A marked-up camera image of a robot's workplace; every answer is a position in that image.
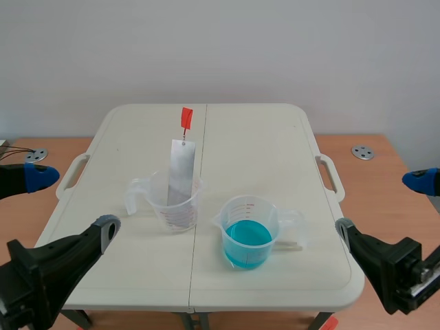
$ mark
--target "plastic measuring cup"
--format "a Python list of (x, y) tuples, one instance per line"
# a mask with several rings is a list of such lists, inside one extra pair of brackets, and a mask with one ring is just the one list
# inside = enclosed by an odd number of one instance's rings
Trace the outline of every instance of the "plastic measuring cup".
[(144, 196), (153, 207), (165, 228), (173, 232), (188, 230), (197, 223), (199, 196), (203, 181), (194, 174), (191, 198), (177, 205), (167, 206), (168, 171), (159, 170), (150, 177), (134, 179), (125, 192), (125, 207), (129, 215), (136, 213), (136, 195)]
[[(228, 228), (234, 224), (246, 221), (248, 224), (253, 223), (253, 231), (247, 233), (246, 229), (242, 229), (242, 237), (252, 240), (252, 236), (256, 231), (265, 235), (262, 226), (264, 226), (268, 242), (260, 245), (243, 244), (233, 239), (227, 233)], [(252, 269), (258, 267), (270, 255), (275, 242), (279, 238), (281, 232), (286, 228), (295, 228), (294, 236), (289, 245), (297, 245), (298, 250), (306, 247), (306, 222), (304, 216), (295, 210), (280, 210), (272, 203), (264, 198), (257, 196), (238, 196), (229, 200), (221, 209), (220, 214), (214, 218), (214, 224), (221, 229), (223, 249), (227, 258), (233, 265)]]

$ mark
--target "measuring cup spout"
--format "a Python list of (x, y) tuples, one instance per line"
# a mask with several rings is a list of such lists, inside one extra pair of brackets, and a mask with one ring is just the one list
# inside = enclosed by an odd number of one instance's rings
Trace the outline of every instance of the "measuring cup spout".
[(212, 218), (212, 223), (214, 224), (214, 226), (219, 227), (221, 229), (220, 214), (218, 214), (218, 215), (216, 215), (215, 217)]
[(279, 210), (278, 223), (280, 230), (295, 229), (294, 243), (304, 249), (307, 245), (307, 222), (304, 215), (297, 210)]
[(150, 179), (134, 179), (127, 188), (124, 196), (126, 212), (129, 215), (134, 215), (138, 208), (136, 207), (136, 195), (142, 194), (147, 199), (149, 191)]

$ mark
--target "white folding table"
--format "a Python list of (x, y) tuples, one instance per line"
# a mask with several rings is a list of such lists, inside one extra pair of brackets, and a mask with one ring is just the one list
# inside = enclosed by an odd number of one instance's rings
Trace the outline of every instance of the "white folding table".
[[(196, 228), (169, 234), (145, 201), (128, 217), (123, 194), (133, 178), (168, 167), (171, 140), (182, 136), (183, 106), (194, 110), (187, 140), (197, 143), (195, 171), (207, 188)], [(335, 192), (324, 187), (319, 162), (326, 165)], [(87, 152), (73, 161), (56, 194), (60, 201), (38, 246), (78, 234), (103, 214), (122, 222), (105, 255), (65, 304), (65, 315), (77, 323), (83, 309), (200, 313), (204, 327), (206, 313), (213, 311), (307, 310), (322, 312), (310, 328), (319, 329), (363, 290), (364, 275), (334, 228), (342, 216), (338, 202), (344, 189), (333, 162), (320, 154), (304, 111), (292, 105), (118, 107), (106, 116)], [(307, 248), (273, 252), (251, 271), (232, 269), (211, 219), (227, 200), (243, 194), (303, 212)], [(188, 318), (182, 320), (192, 326)]]

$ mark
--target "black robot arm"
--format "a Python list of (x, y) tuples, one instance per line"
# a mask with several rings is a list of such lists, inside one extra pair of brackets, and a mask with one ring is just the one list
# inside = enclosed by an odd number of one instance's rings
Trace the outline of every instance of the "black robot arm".
[(440, 289), (440, 246), (423, 260), (421, 244), (408, 237), (387, 244), (346, 218), (336, 221), (336, 230), (389, 314), (409, 314)]
[(104, 215), (79, 235), (34, 249), (9, 242), (11, 261), (0, 266), (0, 329), (49, 329), (119, 228), (117, 217)]

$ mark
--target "red tag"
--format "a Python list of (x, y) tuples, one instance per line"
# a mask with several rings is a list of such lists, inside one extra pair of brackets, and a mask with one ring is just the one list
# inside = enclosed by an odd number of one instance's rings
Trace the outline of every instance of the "red tag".
[(193, 110), (183, 108), (181, 110), (181, 126), (184, 129), (191, 129), (191, 119), (193, 118)]
[(325, 322), (321, 330), (334, 330), (338, 326), (338, 323), (338, 320), (332, 316), (327, 322)]

